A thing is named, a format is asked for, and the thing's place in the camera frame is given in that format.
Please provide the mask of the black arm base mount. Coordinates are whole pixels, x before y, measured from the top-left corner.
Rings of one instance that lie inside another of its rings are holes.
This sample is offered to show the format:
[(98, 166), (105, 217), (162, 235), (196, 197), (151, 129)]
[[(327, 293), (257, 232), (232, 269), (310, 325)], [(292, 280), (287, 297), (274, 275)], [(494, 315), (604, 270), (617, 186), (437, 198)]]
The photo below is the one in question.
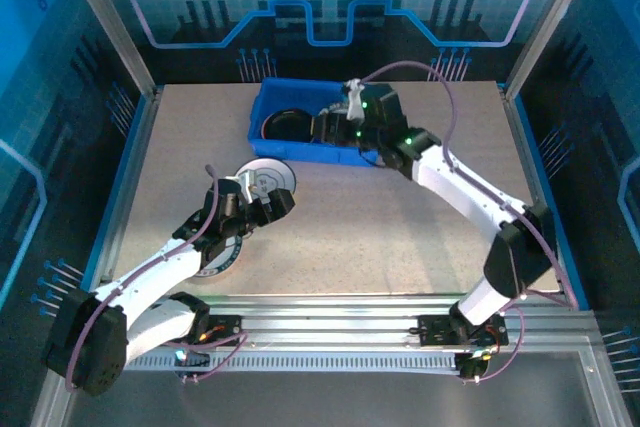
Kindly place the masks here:
[(469, 347), (504, 346), (509, 337), (504, 318), (494, 314), (480, 325), (472, 325), (462, 317), (422, 315), (410, 332), (419, 337), (421, 346)]
[(183, 337), (174, 338), (166, 345), (208, 345), (237, 335), (242, 330), (241, 315), (209, 314), (196, 320), (196, 325)]

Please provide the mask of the white plate green lettered rim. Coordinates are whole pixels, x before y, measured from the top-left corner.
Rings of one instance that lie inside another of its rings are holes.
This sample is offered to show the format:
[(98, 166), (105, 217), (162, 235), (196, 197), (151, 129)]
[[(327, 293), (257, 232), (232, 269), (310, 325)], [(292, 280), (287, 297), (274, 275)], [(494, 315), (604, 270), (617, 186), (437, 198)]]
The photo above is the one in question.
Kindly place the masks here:
[(224, 250), (195, 274), (195, 278), (211, 278), (222, 274), (237, 260), (243, 244), (240, 236), (228, 238)]

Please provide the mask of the black glossy plate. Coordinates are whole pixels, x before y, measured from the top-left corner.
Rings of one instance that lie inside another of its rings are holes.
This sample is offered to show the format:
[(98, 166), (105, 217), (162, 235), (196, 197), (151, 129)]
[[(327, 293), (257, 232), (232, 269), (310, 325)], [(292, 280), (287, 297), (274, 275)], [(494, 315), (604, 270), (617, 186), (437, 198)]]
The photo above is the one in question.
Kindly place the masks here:
[(301, 109), (286, 109), (266, 118), (261, 126), (265, 140), (308, 143), (311, 141), (312, 116)]

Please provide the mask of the aluminium frame post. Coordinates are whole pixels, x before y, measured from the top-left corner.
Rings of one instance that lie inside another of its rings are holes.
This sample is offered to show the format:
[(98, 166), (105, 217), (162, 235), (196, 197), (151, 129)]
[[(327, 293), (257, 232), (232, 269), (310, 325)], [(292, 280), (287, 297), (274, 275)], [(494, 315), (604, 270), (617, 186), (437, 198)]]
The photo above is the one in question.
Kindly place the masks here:
[(512, 102), (519, 95), (572, 2), (549, 0), (544, 15), (540, 17), (507, 79), (504, 92), (506, 101)]
[(155, 97), (153, 80), (112, 0), (86, 0), (140, 93)]

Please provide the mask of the blue plastic bin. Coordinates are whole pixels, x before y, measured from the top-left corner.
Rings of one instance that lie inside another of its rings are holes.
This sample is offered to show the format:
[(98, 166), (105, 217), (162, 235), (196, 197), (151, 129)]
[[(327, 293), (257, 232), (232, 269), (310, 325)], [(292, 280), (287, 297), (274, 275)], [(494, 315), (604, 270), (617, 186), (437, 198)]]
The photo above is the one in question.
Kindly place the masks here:
[(357, 167), (370, 167), (377, 160), (374, 151), (359, 152), (354, 147), (265, 140), (261, 126), (271, 114), (286, 109), (301, 109), (312, 117), (332, 104), (344, 100), (343, 84), (335, 81), (267, 78), (254, 100), (250, 114), (248, 141), (259, 157), (315, 162)]

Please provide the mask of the white plate green cloud outline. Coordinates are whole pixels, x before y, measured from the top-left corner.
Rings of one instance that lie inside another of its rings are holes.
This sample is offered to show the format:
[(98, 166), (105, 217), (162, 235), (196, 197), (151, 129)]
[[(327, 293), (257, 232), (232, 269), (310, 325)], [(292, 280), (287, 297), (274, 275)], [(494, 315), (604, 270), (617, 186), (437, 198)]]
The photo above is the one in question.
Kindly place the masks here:
[(241, 166), (237, 173), (246, 169), (254, 169), (258, 174), (258, 186), (268, 194), (275, 189), (287, 189), (292, 193), (296, 191), (297, 181), (293, 169), (285, 162), (262, 157), (253, 159)]

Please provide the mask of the aluminium table side rail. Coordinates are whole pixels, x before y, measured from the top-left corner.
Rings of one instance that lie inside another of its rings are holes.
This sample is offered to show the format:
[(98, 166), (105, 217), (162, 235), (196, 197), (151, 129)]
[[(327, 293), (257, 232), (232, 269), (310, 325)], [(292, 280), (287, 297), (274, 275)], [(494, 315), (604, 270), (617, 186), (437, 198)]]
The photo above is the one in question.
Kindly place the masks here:
[(163, 90), (157, 87), (136, 109), (81, 283), (87, 291), (114, 272)]
[(519, 95), (514, 99), (507, 97), (505, 83), (498, 83), (497, 86), (523, 166), (528, 189), (532, 197), (535, 200), (542, 200), (552, 213), (560, 272), (565, 276), (565, 279), (562, 280), (559, 274), (555, 274), (559, 291), (569, 305), (575, 310), (581, 310), (586, 306), (583, 288), (524, 104)]

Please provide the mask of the small black adapter board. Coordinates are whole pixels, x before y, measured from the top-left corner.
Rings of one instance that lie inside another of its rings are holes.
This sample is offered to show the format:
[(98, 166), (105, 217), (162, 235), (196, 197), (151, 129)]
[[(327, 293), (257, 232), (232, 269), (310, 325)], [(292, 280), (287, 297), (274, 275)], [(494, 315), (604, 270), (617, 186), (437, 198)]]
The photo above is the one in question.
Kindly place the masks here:
[(182, 384), (198, 382), (199, 378), (212, 370), (211, 354), (204, 351), (177, 348), (174, 352), (176, 376)]
[(492, 354), (489, 351), (457, 353), (454, 356), (458, 377), (463, 381), (479, 383), (486, 374)]

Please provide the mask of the aluminium frame rail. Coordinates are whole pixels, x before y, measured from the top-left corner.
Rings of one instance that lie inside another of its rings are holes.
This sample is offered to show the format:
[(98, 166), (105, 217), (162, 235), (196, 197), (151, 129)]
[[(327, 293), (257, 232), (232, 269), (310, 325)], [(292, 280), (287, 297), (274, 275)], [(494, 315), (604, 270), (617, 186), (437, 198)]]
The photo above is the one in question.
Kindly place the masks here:
[[(455, 295), (204, 295), (213, 314), (240, 315), (248, 332), (246, 351), (369, 352), (416, 351), (417, 337), (408, 330), (421, 315), (444, 315)], [(525, 319), (522, 353), (572, 352), (602, 338), (594, 314), (529, 296), (505, 314), (509, 344)]]

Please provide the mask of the grey metal panel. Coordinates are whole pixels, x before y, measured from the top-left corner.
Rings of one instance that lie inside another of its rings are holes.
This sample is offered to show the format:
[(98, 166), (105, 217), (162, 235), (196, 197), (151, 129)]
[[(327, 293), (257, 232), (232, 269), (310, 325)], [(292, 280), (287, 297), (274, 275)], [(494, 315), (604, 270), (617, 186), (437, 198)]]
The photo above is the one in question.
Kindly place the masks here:
[(572, 360), (525, 356), (478, 386), (420, 374), (127, 373), (65, 427), (601, 427)]

